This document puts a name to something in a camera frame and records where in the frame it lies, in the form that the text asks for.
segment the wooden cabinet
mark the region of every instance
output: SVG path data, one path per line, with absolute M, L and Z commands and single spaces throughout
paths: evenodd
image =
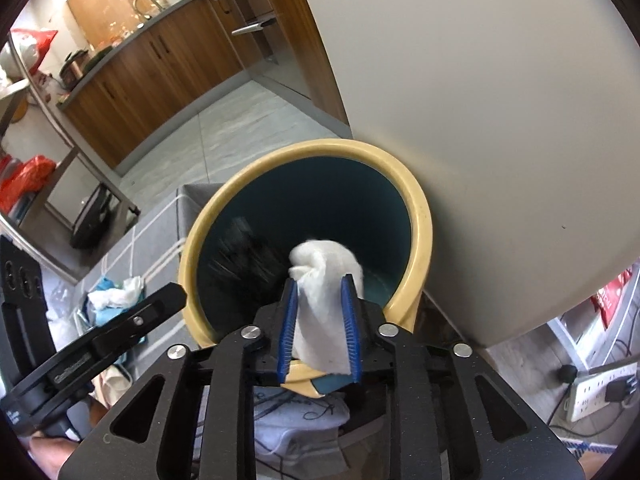
M 115 168 L 185 106 L 241 70 L 208 1 L 193 0 L 90 73 L 64 113 Z
M 306 0 L 270 0 L 309 87 L 313 103 L 347 124 L 334 72 Z
M 153 26 L 162 61 L 180 81 L 186 106 L 237 74 L 242 66 L 207 0 L 194 0 Z
M 143 139 L 110 92 L 108 82 L 96 75 L 64 113 L 107 165 L 115 168 Z
M 234 46 L 236 54 L 238 54 L 244 68 L 248 69 L 263 59 L 253 34 L 242 34 L 241 36 L 231 35 L 233 30 L 245 24 L 244 17 L 238 9 L 236 0 L 208 1 L 220 20 L 222 27 L 225 29 L 226 35 Z

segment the white cloth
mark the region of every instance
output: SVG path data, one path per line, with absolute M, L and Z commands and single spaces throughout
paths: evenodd
M 362 267 L 346 247 L 331 240 L 309 240 L 295 247 L 289 275 L 298 283 L 298 318 L 293 357 L 315 370 L 349 374 L 340 281 L 352 274 L 362 297 Z
M 284 388 L 254 387 L 256 457 L 296 478 L 347 469 L 338 444 L 338 428 L 347 420 L 339 394 L 309 399 Z
M 107 409 L 114 406 L 120 397 L 122 397 L 131 387 L 131 377 L 122 369 L 115 365 L 111 365 L 98 376 L 94 377 L 91 382 L 94 384 L 94 397 Z
M 96 310 L 111 306 L 115 308 L 130 308 L 138 302 L 144 282 L 140 276 L 127 278 L 122 282 L 122 288 L 108 290 L 94 290 L 87 295 Z

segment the electrical cord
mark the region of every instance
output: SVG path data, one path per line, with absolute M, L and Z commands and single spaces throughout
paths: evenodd
M 604 433 L 607 430 L 610 430 L 610 428 L 612 428 L 613 425 L 618 421 L 618 419 L 620 418 L 620 415 L 622 415 L 624 412 L 625 412 L 625 409 L 622 406 L 620 406 L 620 412 L 616 415 L 616 418 L 614 418 L 604 428 L 602 428 L 601 430 L 596 431 L 595 433 L 578 433 L 577 431 L 569 430 L 568 428 L 565 428 L 564 426 L 559 426 L 557 424 L 552 424 L 551 426 L 549 426 L 549 428 L 552 429 L 552 430 L 562 430 L 565 433 L 568 433 L 568 434 L 573 435 L 573 436 L 579 436 L 581 438 L 591 438 L 592 436 L 597 436 L 597 435 L 599 435 L 601 433 Z
M 564 391 L 564 393 L 562 394 L 562 397 L 560 397 L 560 400 L 558 400 L 558 403 L 556 404 L 556 407 L 554 408 L 554 410 L 551 412 L 551 415 L 549 415 L 549 418 L 546 420 L 546 424 L 551 428 L 550 424 L 551 421 L 554 420 L 554 416 L 556 415 L 556 412 L 558 411 L 558 408 L 560 408 L 560 405 L 562 404 L 562 402 L 566 399 L 566 396 L 569 393 L 569 389 L 571 389 L 571 385 L 569 384 L 566 388 L 566 390 Z
M 287 478 L 291 478 L 291 480 L 300 480 L 299 478 L 295 477 L 295 476 L 291 476 L 287 473 L 283 473 L 282 471 L 278 470 L 276 467 L 267 464 L 266 462 L 263 462 L 262 460 L 258 460 L 257 458 L 255 459 L 256 462 L 262 464 L 263 466 L 271 469 L 272 471 L 278 473 L 280 475 L 280 478 L 283 478 L 284 476 L 286 476 Z
M 621 344 L 625 348 L 625 352 L 626 352 L 627 356 L 631 355 L 631 344 L 632 344 L 633 337 L 634 337 L 634 328 L 636 326 L 636 320 L 638 320 L 638 314 L 640 314 L 640 306 L 638 306 L 638 308 L 636 309 L 636 312 L 634 314 L 634 318 L 631 321 L 631 330 L 630 330 L 630 333 L 629 333 L 629 342 L 627 343 L 625 341 L 622 341 L 622 339 L 616 339 L 614 341 L 614 344 Z M 567 394 L 569 393 L 570 389 L 571 389 L 571 385 L 567 386 L 567 389 L 564 391 L 564 394 L 562 394 L 561 399 L 558 401 L 558 403 L 556 404 L 556 407 L 551 412 L 551 415 L 549 416 L 549 418 L 548 418 L 548 420 L 546 422 L 546 425 L 552 430 L 562 430 L 565 433 L 568 433 L 568 434 L 573 435 L 573 436 L 579 436 L 581 438 L 591 438 L 591 437 L 597 436 L 597 435 L 599 435 L 601 433 L 604 433 L 605 431 L 609 430 L 618 421 L 618 419 L 620 418 L 620 416 L 622 416 L 622 414 L 625 412 L 625 410 L 628 410 L 629 408 L 634 407 L 638 402 L 640 402 L 640 395 L 633 395 L 632 394 L 628 398 L 628 400 L 633 399 L 632 403 L 631 402 L 625 402 L 627 399 L 624 399 L 622 402 L 620 402 L 620 411 L 618 412 L 616 417 L 609 424 L 607 424 L 602 430 L 598 430 L 595 433 L 588 433 L 588 434 L 587 433 L 578 433 L 577 431 L 569 430 L 568 428 L 565 428 L 564 426 L 560 426 L 558 424 L 551 424 L 551 421 L 553 420 L 556 412 L 558 411 L 558 408 L 560 408 L 560 405 L 564 401 L 564 398 L 567 396 Z
M 638 320 L 638 314 L 640 314 L 640 305 L 636 308 L 636 313 L 634 314 L 634 318 L 631 321 L 631 330 L 629 331 L 629 343 L 626 345 L 629 349 L 629 355 L 631 354 L 631 345 L 634 339 L 634 328 L 636 326 L 636 321 Z
M 625 348 L 625 352 L 626 352 L 625 357 L 629 357 L 631 355 L 631 348 L 629 348 L 629 345 L 627 343 L 622 341 L 622 339 L 616 339 L 613 342 L 613 344 L 616 344 L 616 343 L 620 343 Z

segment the faucet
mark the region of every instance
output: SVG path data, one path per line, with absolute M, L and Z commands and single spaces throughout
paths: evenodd
M 141 14 L 142 16 L 145 17 L 146 20 L 150 20 L 151 16 L 149 16 L 148 14 L 145 14 L 144 12 L 142 12 L 139 8 L 138 8 L 138 1 L 139 0 L 133 0 L 133 8 L 136 9 L 136 12 L 138 14 Z M 160 12 L 162 12 L 164 10 L 164 7 L 162 5 L 160 5 L 160 3 L 158 3 L 158 0 L 151 0 L 151 3 L 153 3 Z

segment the blue gripper pad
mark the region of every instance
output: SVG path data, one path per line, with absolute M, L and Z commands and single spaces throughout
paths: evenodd
M 284 323 L 280 331 L 278 341 L 278 365 L 276 371 L 280 384 L 284 383 L 289 373 L 291 353 L 293 351 L 293 334 L 296 329 L 296 317 L 298 316 L 298 284 L 293 281 L 289 298 L 287 299 Z
M 356 301 L 359 300 L 355 295 L 354 287 L 351 285 L 353 285 L 352 276 L 350 274 L 343 276 L 340 282 L 340 300 L 344 319 L 344 335 L 347 338 L 351 379 L 354 383 L 359 383 L 362 377 L 362 360 L 360 359 L 360 332 L 354 311 Z

